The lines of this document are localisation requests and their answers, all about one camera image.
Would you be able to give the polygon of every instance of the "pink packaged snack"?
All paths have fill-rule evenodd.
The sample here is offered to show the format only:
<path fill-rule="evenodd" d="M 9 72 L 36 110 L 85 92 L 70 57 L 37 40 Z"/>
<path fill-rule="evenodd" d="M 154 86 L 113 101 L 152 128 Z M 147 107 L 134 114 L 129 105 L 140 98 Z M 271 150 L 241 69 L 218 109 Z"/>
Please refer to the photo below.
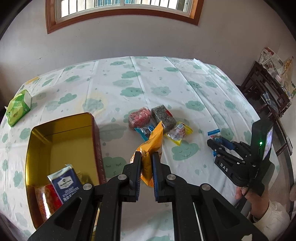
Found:
<path fill-rule="evenodd" d="M 131 129 L 140 128 L 149 123 L 151 112 L 148 108 L 143 107 L 128 116 L 128 126 Z"/>

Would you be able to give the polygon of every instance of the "hand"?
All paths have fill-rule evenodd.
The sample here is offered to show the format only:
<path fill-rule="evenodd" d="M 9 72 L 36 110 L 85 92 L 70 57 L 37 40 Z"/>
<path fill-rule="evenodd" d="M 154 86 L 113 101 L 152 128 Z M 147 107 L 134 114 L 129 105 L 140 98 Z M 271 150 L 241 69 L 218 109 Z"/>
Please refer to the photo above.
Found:
<path fill-rule="evenodd" d="M 248 188 L 246 187 L 237 187 L 235 199 L 240 199 L 247 190 Z M 268 188 L 265 188 L 261 197 L 250 189 L 245 198 L 251 203 L 251 214 L 253 217 L 258 220 L 261 219 L 269 207 Z"/>

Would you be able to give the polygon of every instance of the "wooden window frame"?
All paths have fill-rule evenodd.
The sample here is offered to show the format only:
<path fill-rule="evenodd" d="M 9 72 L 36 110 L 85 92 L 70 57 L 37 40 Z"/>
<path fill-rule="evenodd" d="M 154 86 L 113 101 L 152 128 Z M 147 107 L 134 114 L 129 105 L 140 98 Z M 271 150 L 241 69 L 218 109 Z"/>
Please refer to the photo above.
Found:
<path fill-rule="evenodd" d="M 204 0 L 193 0 L 190 11 L 190 16 L 183 16 L 172 12 L 165 12 L 154 9 L 143 9 L 143 8 L 119 8 L 119 9 L 108 9 L 97 12 L 85 13 L 70 19 L 66 19 L 61 22 L 56 21 L 56 2 L 55 0 L 45 0 L 45 18 L 47 34 L 52 33 L 60 28 L 69 26 L 74 23 L 78 23 L 84 20 L 115 16 L 115 15 L 150 15 L 164 18 L 176 19 L 193 25 L 198 25 L 200 14 L 202 11 L 202 5 Z"/>

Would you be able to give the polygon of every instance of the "window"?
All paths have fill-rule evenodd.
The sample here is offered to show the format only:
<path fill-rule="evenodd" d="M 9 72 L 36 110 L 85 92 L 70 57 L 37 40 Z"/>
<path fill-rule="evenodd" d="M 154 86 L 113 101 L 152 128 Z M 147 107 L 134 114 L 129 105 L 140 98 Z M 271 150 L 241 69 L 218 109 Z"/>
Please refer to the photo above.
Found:
<path fill-rule="evenodd" d="M 47 33 L 83 20 L 152 15 L 198 24 L 204 0 L 46 0 Z"/>

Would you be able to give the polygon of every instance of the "green tissue pack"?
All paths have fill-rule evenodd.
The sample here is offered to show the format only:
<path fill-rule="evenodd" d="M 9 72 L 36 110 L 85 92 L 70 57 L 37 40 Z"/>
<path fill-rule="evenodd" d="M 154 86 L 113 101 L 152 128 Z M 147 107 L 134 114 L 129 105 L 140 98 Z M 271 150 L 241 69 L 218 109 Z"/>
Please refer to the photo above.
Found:
<path fill-rule="evenodd" d="M 27 112 L 31 110 L 32 97 L 27 90 L 22 90 L 8 104 L 6 119 L 10 126 L 14 126 Z"/>

